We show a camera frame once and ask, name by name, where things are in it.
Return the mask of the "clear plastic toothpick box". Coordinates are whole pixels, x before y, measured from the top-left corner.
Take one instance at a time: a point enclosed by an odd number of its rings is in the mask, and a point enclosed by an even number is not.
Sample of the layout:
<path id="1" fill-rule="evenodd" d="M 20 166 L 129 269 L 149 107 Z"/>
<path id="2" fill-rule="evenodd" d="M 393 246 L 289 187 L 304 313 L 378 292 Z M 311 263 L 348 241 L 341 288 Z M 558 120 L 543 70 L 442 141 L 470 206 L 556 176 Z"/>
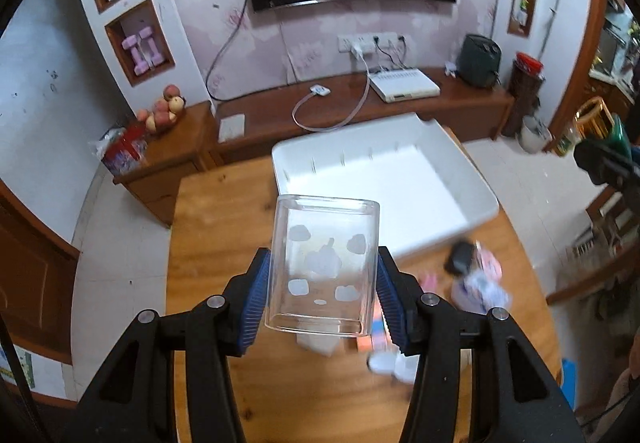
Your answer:
<path id="1" fill-rule="evenodd" d="M 480 315 L 486 315 L 494 307 L 509 310 L 512 302 L 509 293 L 481 270 L 455 281 L 450 298 L 459 310 Z"/>

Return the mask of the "white crescent-shaped device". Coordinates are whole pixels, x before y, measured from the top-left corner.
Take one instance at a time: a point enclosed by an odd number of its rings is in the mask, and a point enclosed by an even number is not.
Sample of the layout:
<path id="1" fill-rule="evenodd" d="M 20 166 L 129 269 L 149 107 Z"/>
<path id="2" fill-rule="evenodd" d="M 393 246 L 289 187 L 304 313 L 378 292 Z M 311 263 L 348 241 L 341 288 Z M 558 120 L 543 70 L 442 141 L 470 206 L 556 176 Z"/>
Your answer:
<path id="1" fill-rule="evenodd" d="M 372 374 L 392 376 L 405 385 L 413 385 L 418 374 L 420 356 L 405 356 L 396 351 L 374 351 L 367 358 L 367 366 Z"/>

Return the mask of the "pink puff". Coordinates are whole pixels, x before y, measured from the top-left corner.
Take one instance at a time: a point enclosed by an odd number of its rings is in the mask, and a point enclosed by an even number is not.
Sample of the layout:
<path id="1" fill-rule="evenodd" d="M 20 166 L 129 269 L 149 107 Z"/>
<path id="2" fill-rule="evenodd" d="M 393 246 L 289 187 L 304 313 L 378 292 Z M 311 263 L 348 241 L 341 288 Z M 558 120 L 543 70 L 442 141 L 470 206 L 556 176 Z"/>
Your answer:
<path id="1" fill-rule="evenodd" d="M 475 265 L 491 281 L 498 283 L 502 278 L 502 266 L 496 256 L 479 241 L 475 243 Z"/>

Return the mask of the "colourful puzzle cube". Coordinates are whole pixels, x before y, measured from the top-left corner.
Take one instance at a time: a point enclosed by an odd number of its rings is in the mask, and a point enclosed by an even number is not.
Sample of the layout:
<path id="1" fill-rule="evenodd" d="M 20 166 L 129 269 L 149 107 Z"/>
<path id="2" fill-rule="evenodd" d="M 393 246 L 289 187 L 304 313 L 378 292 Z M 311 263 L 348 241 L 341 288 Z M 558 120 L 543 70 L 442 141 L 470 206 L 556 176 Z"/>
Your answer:
<path id="1" fill-rule="evenodd" d="M 387 351 L 394 347 L 390 333 L 384 319 L 380 302 L 375 301 L 373 305 L 371 331 L 368 335 L 356 339 L 358 352 Z"/>

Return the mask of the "black small object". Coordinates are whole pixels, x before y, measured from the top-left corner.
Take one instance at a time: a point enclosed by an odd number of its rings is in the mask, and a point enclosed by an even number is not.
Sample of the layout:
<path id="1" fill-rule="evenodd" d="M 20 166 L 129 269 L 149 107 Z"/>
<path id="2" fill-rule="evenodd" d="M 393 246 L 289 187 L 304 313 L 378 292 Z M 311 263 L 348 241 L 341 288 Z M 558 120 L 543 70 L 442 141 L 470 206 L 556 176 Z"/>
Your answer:
<path id="1" fill-rule="evenodd" d="M 475 262 L 476 246 L 462 239 L 452 245 L 444 267 L 450 275 L 464 277 L 472 271 Z"/>

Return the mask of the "clear plastic square cup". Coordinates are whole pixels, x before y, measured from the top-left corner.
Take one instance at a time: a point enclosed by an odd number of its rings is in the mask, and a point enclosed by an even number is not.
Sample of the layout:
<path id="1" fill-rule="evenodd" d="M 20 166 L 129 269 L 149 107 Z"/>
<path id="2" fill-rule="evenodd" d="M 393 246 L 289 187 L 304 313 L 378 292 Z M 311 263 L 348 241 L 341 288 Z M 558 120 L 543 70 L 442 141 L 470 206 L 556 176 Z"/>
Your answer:
<path id="1" fill-rule="evenodd" d="M 343 338 L 370 333 L 379 227 L 375 201 L 279 196 L 265 325 Z"/>

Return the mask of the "white ceramic jar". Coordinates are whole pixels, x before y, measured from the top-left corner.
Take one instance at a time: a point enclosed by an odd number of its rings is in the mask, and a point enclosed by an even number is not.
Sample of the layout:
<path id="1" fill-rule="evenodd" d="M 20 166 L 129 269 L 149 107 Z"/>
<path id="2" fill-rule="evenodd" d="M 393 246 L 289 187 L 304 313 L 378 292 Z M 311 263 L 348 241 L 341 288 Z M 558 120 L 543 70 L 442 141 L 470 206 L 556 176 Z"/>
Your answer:
<path id="1" fill-rule="evenodd" d="M 527 154 L 538 154 L 552 140 L 548 128 L 535 116 L 525 116 L 518 132 L 518 143 Z"/>

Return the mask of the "dark bin with red lid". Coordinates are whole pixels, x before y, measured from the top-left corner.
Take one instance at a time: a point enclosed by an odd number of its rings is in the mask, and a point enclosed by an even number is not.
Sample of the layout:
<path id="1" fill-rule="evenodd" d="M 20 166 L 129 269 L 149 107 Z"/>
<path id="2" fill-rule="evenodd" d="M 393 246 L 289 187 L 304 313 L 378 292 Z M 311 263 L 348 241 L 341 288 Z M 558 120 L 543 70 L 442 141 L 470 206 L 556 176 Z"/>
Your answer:
<path id="1" fill-rule="evenodd" d="M 503 136 L 514 137 L 521 130 L 524 118 L 539 107 L 538 93 L 543 83 L 541 62 L 526 53 L 517 52 L 506 89 L 513 97 L 513 105 L 501 131 Z"/>

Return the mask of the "white storage bin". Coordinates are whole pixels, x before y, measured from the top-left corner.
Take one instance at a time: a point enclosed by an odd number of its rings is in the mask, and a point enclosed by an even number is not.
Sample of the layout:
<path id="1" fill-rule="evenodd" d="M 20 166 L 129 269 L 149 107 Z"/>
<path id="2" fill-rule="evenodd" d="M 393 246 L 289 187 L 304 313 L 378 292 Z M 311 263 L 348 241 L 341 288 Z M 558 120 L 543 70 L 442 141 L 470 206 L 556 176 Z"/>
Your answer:
<path id="1" fill-rule="evenodd" d="M 380 243 L 396 258 L 457 239 L 499 213 L 457 141 L 416 114 L 284 140 L 271 159 L 282 194 L 377 202 Z"/>

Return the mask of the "white set-top box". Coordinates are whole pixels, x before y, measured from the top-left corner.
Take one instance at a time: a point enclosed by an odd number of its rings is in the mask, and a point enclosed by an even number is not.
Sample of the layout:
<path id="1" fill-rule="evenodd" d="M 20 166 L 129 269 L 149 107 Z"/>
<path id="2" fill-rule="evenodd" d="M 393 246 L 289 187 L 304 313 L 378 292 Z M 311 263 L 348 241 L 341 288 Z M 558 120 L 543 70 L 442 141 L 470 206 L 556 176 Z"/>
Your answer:
<path id="1" fill-rule="evenodd" d="M 372 73 L 369 81 L 373 90 L 385 103 L 440 95 L 439 86 L 420 69 Z"/>

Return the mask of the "red tissue box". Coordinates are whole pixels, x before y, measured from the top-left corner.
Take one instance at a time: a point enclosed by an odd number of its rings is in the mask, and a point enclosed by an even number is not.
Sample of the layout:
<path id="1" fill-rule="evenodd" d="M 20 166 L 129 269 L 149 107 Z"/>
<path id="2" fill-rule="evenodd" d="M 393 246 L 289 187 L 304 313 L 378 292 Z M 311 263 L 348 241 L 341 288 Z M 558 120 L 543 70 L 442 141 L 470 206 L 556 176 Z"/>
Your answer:
<path id="1" fill-rule="evenodd" d="M 99 140 L 89 143 L 92 155 L 99 159 L 114 177 L 126 175 L 139 168 L 147 147 L 146 131 L 138 122 L 109 129 Z"/>

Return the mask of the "white paper on cabinet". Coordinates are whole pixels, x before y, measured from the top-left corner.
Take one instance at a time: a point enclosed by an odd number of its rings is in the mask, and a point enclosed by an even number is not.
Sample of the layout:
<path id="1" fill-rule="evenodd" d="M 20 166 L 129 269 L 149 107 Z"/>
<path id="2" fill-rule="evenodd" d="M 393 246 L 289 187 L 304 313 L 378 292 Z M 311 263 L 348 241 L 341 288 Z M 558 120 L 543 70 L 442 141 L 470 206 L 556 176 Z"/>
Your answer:
<path id="1" fill-rule="evenodd" d="M 218 142 L 227 143 L 245 135 L 245 114 L 232 114 L 222 118 L 218 126 Z"/>

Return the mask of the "pink dumbbells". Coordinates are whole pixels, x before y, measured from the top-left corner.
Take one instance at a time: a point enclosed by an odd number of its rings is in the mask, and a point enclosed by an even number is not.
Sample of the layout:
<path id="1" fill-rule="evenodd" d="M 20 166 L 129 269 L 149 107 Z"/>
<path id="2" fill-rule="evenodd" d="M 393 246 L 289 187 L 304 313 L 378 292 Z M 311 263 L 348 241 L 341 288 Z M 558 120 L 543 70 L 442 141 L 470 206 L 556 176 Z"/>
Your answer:
<path id="1" fill-rule="evenodd" d="M 122 48 L 130 53 L 134 61 L 134 75 L 136 77 L 159 67 L 166 60 L 166 56 L 155 42 L 152 26 L 146 26 L 136 34 L 126 36 L 122 40 Z"/>

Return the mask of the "white wall socket strip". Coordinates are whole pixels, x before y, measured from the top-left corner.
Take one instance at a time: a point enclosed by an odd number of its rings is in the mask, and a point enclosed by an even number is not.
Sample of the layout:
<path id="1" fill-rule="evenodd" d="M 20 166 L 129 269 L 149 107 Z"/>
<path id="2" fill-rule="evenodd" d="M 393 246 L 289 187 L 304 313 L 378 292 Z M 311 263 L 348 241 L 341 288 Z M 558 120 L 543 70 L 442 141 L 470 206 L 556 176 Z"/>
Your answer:
<path id="1" fill-rule="evenodd" d="M 372 54 L 379 47 L 382 50 L 393 50 L 401 44 L 401 35 L 396 32 L 374 32 L 339 34 L 337 36 L 337 51 L 350 53 L 352 47 L 357 45 L 364 54 Z"/>

